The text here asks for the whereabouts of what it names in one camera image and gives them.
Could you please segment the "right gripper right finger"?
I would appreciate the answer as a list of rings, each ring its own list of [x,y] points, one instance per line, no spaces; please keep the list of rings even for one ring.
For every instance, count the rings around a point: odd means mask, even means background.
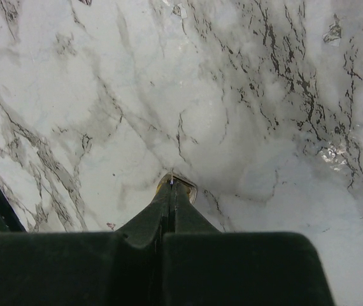
[[[333,305],[314,245],[293,232],[222,233],[172,187],[165,305]]]

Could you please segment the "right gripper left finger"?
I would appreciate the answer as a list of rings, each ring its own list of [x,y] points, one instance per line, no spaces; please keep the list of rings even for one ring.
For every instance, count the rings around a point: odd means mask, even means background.
[[[116,231],[0,233],[0,305],[148,305],[160,289],[160,251],[172,187]]]

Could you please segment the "yellow key tag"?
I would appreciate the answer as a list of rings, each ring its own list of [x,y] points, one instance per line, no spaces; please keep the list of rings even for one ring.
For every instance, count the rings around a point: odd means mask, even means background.
[[[185,186],[189,202],[193,205],[197,198],[197,186],[183,175],[176,174],[173,171],[165,174],[161,178],[157,185],[155,193],[157,194],[164,184],[170,184],[172,186],[175,182],[178,182]]]

